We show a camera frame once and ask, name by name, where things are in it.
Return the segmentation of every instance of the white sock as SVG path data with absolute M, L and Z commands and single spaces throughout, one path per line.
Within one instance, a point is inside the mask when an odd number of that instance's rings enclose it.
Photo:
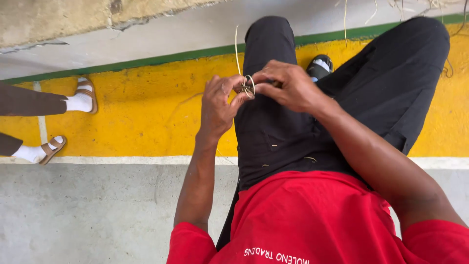
M 55 140 L 60 144 L 63 142 L 63 138 L 61 136 L 55 137 Z M 52 150 L 57 148 L 57 147 L 52 146 L 50 143 L 48 144 Z M 29 147 L 29 146 L 21 145 L 20 148 L 12 155 L 12 157 L 18 157 L 18 158 L 25 159 L 32 163 L 38 163 L 45 158 L 45 152 L 41 148 L 41 146 Z
M 86 81 L 86 78 L 80 77 L 78 78 L 78 82 Z M 91 86 L 84 85 L 78 87 L 78 89 L 85 89 L 90 92 L 93 91 Z M 77 93 L 74 96 L 68 97 L 68 100 L 64 100 L 67 104 L 67 111 L 83 111 L 83 112 L 90 112 L 93 109 L 93 99 L 85 95 L 83 93 Z
M 327 63 L 325 63 L 322 60 L 314 60 L 313 63 L 323 67 L 326 71 L 331 71 L 331 68 L 329 68 L 329 65 L 327 65 Z

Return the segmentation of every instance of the brown pants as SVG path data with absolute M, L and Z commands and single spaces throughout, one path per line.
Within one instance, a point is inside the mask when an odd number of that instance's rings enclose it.
M 0 116 L 48 116 L 63 114 L 67 97 L 60 94 L 40 93 L 0 82 Z M 0 132 L 0 155 L 11 156 L 23 140 Z

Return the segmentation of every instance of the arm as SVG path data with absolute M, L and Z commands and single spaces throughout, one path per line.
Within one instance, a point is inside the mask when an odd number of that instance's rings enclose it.
M 233 86 L 239 85 L 244 80 L 245 78 L 240 75 L 229 78 L 215 75 L 205 85 L 200 130 L 196 136 L 194 154 L 179 195 L 174 226 L 187 222 L 208 231 L 217 144 L 220 137 L 233 125 L 233 118 L 239 107 L 249 97 L 246 93 L 239 93 L 230 104 L 227 103 L 227 99 Z
M 253 78 L 283 83 L 283 89 L 261 83 L 256 91 L 293 111 L 313 115 L 329 131 L 350 166 L 394 208 L 402 230 L 429 219 L 467 227 L 430 175 L 323 94 L 301 67 L 272 61 Z

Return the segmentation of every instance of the brown sandal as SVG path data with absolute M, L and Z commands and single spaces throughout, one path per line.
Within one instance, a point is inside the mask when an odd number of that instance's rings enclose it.
M 93 91 L 88 91 L 86 89 L 79 89 L 80 86 L 86 86 L 86 85 L 89 85 L 91 86 L 91 89 Z M 85 95 L 88 95 L 91 97 L 92 101 L 93 101 L 93 108 L 91 109 L 90 114 L 96 114 L 96 112 L 98 111 L 98 103 L 96 102 L 96 93 L 95 93 L 95 90 L 94 90 L 94 85 L 93 83 L 91 82 L 90 79 L 86 78 L 86 81 L 81 81 L 77 84 L 77 87 L 76 87 L 76 91 L 75 91 L 75 94 L 77 93 L 83 93 Z
M 40 165 L 46 165 L 49 163 L 49 161 L 59 152 L 63 146 L 65 146 L 65 143 L 67 143 L 67 138 L 64 136 L 61 136 L 63 139 L 62 143 L 57 142 L 55 138 L 51 139 L 51 142 L 49 142 L 52 146 L 56 147 L 56 149 L 52 150 L 49 147 L 49 144 L 43 144 L 41 145 L 42 150 L 45 152 L 45 158 L 42 159 L 42 161 L 39 162 Z

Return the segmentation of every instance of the green painted stripe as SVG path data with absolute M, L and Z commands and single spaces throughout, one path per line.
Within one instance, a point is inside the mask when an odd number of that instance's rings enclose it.
M 441 16 L 435 17 L 436 19 L 441 21 Z M 444 17 L 445 24 L 454 24 L 454 23 L 462 23 L 464 20 L 464 16 L 460 14 L 448 15 Z M 356 29 L 349 29 L 347 30 L 347 37 L 349 39 L 370 39 L 374 38 L 383 32 L 397 26 L 397 23 L 388 23 L 383 25 L 376 25 L 370 27 L 362 27 Z M 344 31 L 335 31 L 335 32 L 328 32 L 328 33 L 321 33 L 321 34 L 314 34 L 314 35 L 305 35 L 305 36 L 297 36 L 295 37 L 295 42 L 298 46 L 311 44 L 315 42 L 324 42 L 324 41 L 332 41 L 332 40 L 339 40 L 344 39 Z M 128 68 L 135 68 L 147 65 L 158 65 L 167 62 L 175 62 L 175 61 L 183 61 L 183 60 L 190 60 L 195 58 L 201 57 L 208 57 L 208 56 L 216 56 L 216 55 L 224 55 L 224 54 L 233 54 L 235 51 L 234 45 L 222 46 L 222 47 L 215 47 L 215 48 L 207 48 L 207 49 L 200 49 L 194 51 L 187 51 L 181 52 L 171 55 L 165 56 L 158 56 L 128 62 L 118 62 L 113 64 L 101 65 L 101 66 L 93 66 L 88 68 L 81 68 L 81 69 L 73 69 L 73 70 L 62 70 L 44 74 L 37 74 L 19 78 L 12 78 L 3 80 L 3 82 L 7 84 L 18 84 L 22 82 L 33 82 L 33 81 L 41 81 L 47 79 L 54 79 L 54 78 L 63 78 L 63 77 L 70 77 L 76 75 L 86 75 L 91 73 L 97 72 L 104 72 L 104 71 L 119 71 Z M 238 44 L 238 51 L 244 52 L 245 44 Z

